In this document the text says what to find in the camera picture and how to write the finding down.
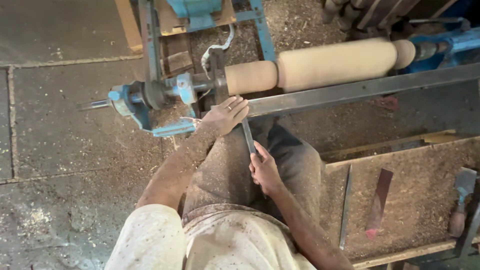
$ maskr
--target hand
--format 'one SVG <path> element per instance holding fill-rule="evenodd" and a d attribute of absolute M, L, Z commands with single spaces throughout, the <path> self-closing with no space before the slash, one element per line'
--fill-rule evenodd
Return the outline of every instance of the hand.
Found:
<path fill-rule="evenodd" d="M 240 123 L 248 114 L 248 100 L 240 96 L 230 97 L 211 109 L 202 119 L 198 128 L 213 129 L 215 136 L 223 136 Z"/>
<path fill-rule="evenodd" d="M 257 154 L 250 154 L 252 162 L 249 168 L 252 172 L 253 182 L 262 186 L 265 195 L 271 196 L 284 187 L 283 182 L 278 174 L 275 159 L 257 141 L 254 141 L 253 144 L 255 144 L 258 154 L 263 159 L 261 161 Z"/>

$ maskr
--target knee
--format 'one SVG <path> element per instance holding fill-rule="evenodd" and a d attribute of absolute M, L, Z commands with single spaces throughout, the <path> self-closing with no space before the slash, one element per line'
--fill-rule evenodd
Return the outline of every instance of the knee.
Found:
<path fill-rule="evenodd" d="M 309 144 L 303 144 L 300 150 L 300 158 L 305 162 L 321 163 L 320 154 Z"/>

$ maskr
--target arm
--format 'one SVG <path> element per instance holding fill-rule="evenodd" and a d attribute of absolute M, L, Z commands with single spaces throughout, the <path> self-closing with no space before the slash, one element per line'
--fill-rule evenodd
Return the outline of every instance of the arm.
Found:
<path fill-rule="evenodd" d="M 317 269 L 352 270 L 353 266 L 340 248 L 332 245 L 327 233 L 310 219 L 285 188 L 272 156 L 258 142 L 254 143 L 263 161 L 257 155 L 251 154 L 250 171 L 253 181 L 255 184 L 261 184 L 263 192 L 275 202 L 300 252 Z"/>
<path fill-rule="evenodd" d="M 231 97 L 211 109 L 197 130 L 156 171 L 136 208 L 163 204 L 177 210 L 181 195 L 190 184 L 193 173 L 219 136 L 228 134 L 248 114 L 248 101 Z"/>

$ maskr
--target pants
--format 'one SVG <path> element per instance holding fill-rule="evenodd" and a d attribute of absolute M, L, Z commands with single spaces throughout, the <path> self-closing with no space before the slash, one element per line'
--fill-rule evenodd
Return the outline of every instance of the pants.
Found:
<path fill-rule="evenodd" d="M 278 124 L 268 135 L 252 135 L 275 159 L 280 178 L 314 222 L 319 222 L 320 180 L 323 163 L 318 152 Z M 193 175 L 187 189 L 183 216 L 194 209 L 220 203 L 248 206 L 283 218 L 270 198 L 263 198 L 260 187 L 253 183 L 248 165 L 250 154 L 241 126 L 219 138 L 205 161 Z"/>

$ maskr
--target blue lathe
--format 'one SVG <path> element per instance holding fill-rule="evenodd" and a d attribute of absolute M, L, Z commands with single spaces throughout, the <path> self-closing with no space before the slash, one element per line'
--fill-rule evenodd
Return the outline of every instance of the blue lathe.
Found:
<path fill-rule="evenodd" d="M 203 27 L 214 26 L 211 24 L 209 16 L 211 12 L 218 10 L 221 1 L 168 0 L 168 2 L 178 17 L 188 17 L 194 28 L 203 29 Z M 275 61 L 275 53 L 261 1 L 250 0 L 250 4 L 251 11 L 236 13 L 237 21 L 247 19 L 255 21 L 264 58 L 268 61 Z M 113 107 L 119 114 L 131 116 L 138 123 L 140 129 L 150 132 L 154 136 L 171 136 L 194 131 L 195 128 L 190 119 L 180 118 L 175 123 L 157 126 L 158 124 L 150 114 L 152 111 L 161 113 L 164 108 L 171 107 L 181 100 L 186 105 L 181 112 L 183 116 L 201 118 L 202 112 L 195 111 L 192 106 L 198 101 L 198 97 L 209 91 L 215 96 L 215 103 L 226 99 L 229 95 L 229 80 L 223 65 L 223 51 L 222 49 L 210 49 L 210 71 L 208 73 L 191 74 L 187 72 L 174 78 L 161 80 L 158 54 L 160 34 L 156 26 L 153 0 L 140 0 L 139 8 L 144 62 L 147 67 L 145 82 L 136 81 L 129 85 L 114 86 L 107 99 L 81 104 L 78 108 L 79 110 L 92 110 Z M 411 59 L 408 60 L 407 66 L 399 71 L 400 75 L 251 99 L 249 117 L 309 110 L 374 98 L 403 90 L 480 77 L 480 68 L 477 63 L 457 66 L 465 58 L 465 51 L 480 48 L 480 28 L 458 29 L 433 36 L 418 36 L 411 38 L 410 42 L 413 44 L 410 48 Z"/>

